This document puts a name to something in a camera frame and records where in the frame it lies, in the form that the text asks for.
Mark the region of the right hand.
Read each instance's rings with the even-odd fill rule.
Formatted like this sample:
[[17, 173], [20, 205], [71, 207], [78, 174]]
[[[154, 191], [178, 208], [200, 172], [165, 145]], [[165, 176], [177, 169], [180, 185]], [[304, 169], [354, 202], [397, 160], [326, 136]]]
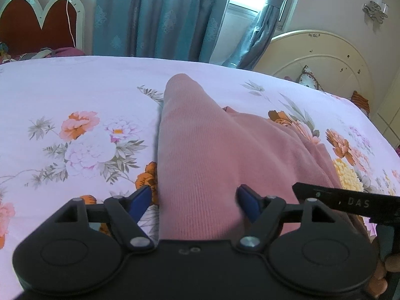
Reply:
[[359, 216], [350, 217], [355, 229], [371, 242], [378, 256], [377, 266], [367, 286], [367, 292], [374, 299], [380, 299], [389, 289], [388, 274], [399, 273], [399, 246], [389, 251], [389, 234], [381, 234], [383, 229], [378, 228], [377, 235], [372, 237]]

